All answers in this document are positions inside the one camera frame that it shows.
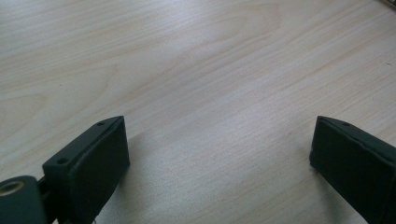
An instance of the wood grain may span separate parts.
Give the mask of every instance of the wood grain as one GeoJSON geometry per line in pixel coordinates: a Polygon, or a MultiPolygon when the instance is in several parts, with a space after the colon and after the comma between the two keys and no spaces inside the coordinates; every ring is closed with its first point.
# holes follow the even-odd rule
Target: wood grain
{"type": "Polygon", "coordinates": [[[0,1],[0,179],[124,115],[97,223],[365,223],[308,163],[318,115],[396,145],[376,0],[0,1]]]}

